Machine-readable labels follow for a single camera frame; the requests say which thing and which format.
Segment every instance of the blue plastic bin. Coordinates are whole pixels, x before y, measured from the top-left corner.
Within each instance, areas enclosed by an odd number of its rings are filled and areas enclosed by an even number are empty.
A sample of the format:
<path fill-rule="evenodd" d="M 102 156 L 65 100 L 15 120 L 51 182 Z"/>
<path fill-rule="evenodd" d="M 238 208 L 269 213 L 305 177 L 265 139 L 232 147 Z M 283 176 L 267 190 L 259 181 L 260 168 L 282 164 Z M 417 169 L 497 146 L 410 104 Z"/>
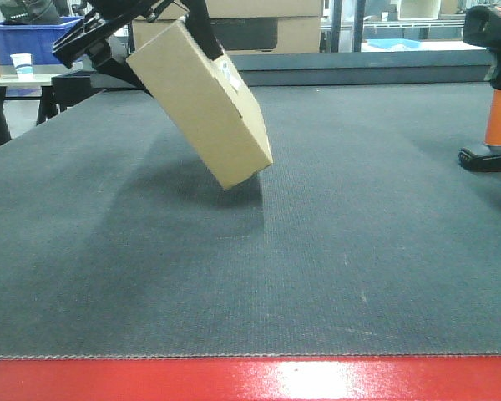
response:
<path fill-rule="evenodd" d="M 405 48 L 419 48 L 421 46 L 421 42 L 410 39 L 368 39 L 367 44 L 373 46 L 374 48 L 383 48 L 390 49 L 398 46 L 403 46 Z"/>
<path fill-rule="evenodd" d="M 60 64 L 52 55 L 53 43 L 79 20 L 63 17 L 59 25 L 4 25 L 0 23 L 0 65 L 13 65 L 10 54 L 31 53 L 33 64 Z"/>

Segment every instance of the brown cardboard box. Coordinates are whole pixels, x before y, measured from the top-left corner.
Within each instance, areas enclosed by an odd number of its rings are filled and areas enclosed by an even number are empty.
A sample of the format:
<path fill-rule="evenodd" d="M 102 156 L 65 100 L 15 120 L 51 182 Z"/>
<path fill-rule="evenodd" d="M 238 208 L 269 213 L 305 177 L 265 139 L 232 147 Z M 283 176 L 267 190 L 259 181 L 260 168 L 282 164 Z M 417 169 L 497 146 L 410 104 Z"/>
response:
<path fill-rule="evenodd" d="M 322 15 L 322 0 L 207 0 L 211 18 L 316 17 Z M 161 19 L 173 20 L 185 11 L 171 4 Z"/>
<path fill-rule="evenodd" d="M 209 60 L 182 21 L 172 23 L 128 63 L 224 189 L 273 159 L 260 106 L 223 55 Z"/>
<path fill-rule="evenodd" d="M 321 19 L 319 17 L 294 17 L 294 18 L 268 18 L 276 25 L 276 35 L 272 40 L 274 46 L 266 48 L 245 48 L 233 47 L 227 49 L 228 54 L 255 54 L 255 53 L 319 53 L 319 42 L 321 40 Z M 214 30 L 217 23 L 233 23 L 238 24 L 241 18 L 230 18 L 224 20 L 212 20 Z M 157 21 L 155 23 L 147 23 L 145 21 L 134 21 L 134 41 L 135 47 L 140 48 L 147 43 L 151 38 L 166 29 L 171 21 Z M 242 37 L 250 37 L 250 35 L 241 35 Z M 224 43 L 223 33 L 217 33 L 217 38 Z"/>

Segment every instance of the white label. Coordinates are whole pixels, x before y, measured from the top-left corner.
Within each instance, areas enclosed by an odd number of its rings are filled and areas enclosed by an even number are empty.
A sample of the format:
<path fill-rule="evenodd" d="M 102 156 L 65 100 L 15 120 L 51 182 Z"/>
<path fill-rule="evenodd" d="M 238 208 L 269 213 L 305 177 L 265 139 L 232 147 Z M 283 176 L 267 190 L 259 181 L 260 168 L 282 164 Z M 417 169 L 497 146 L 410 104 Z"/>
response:
<path fill-rule="evenodd" d="M 228 79 L 228 82 L 230 82 L 230 85 L 238 91 L 241 88 L 241 85 L 243 84 L 238 78 L 236 78 L 232 73 L 230 72 L 230 67 L 228 66 L 228 63 L 226 60 L 221 60 L 219 61 L 219 68 L 223 75 Z"/>

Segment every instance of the cup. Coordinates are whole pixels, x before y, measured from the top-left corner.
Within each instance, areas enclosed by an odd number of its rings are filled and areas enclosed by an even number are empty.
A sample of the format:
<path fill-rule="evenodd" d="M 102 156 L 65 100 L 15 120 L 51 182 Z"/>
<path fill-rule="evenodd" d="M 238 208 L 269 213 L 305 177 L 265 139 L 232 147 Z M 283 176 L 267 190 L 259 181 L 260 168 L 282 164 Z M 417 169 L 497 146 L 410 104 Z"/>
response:
<path fill-rule="evenodd" d="M 18 53 L 12 54 L 11 60 L 17 71 L 18 80 L 20 81 L 31 81 L 33 80 L 33 65 L 32 65 L 32 54 L 30 53 Z"/>

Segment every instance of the red table edge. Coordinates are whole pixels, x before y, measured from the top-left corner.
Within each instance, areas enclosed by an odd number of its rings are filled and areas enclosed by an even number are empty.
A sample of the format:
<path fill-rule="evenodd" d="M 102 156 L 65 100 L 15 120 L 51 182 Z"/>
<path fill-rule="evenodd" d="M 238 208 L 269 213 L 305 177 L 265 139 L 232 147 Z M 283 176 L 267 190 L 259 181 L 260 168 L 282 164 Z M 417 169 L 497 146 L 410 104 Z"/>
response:
<path fill-rule="evenodd" d="M 501 356 L 0 359 L 0 401 L 501 400 Z"/>

